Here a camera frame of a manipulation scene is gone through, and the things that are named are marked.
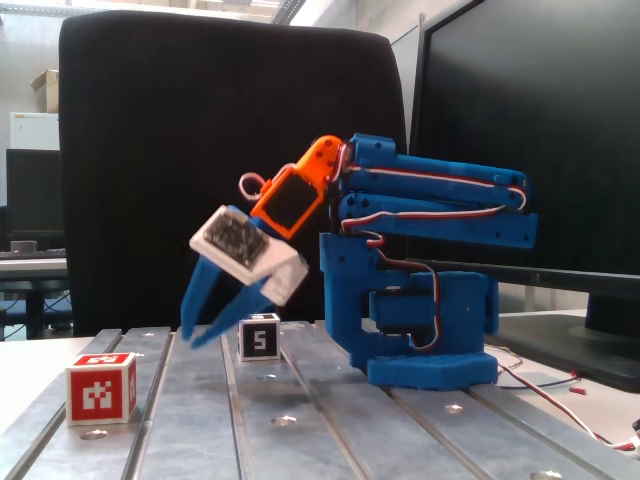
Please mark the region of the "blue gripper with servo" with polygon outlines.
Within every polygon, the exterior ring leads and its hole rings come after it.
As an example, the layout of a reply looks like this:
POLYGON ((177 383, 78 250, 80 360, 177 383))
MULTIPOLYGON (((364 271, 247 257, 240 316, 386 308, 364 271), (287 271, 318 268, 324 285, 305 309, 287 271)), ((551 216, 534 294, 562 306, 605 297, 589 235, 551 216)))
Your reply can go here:
MULTIPOLYGON (((264 234, 276 240, 288 243, 288 240, 274 230, 267 222, 257 216, 251 217, 251 224, 264 234)), ((261 313, 269 309, 273 301, 262 292, 264 282, 256 282, 244 286, 236 296, 226 304, 216 315, 210 297, 218 282, 220 268, 204 256, 200 256, 191 275, 189 284, 181 302, 181 331, 182 339, 192 338, 195 327, 208 325, 208 328, 197 336, 191 347, 198 349, 226 333, 241 320, 251 314, 261 313)))

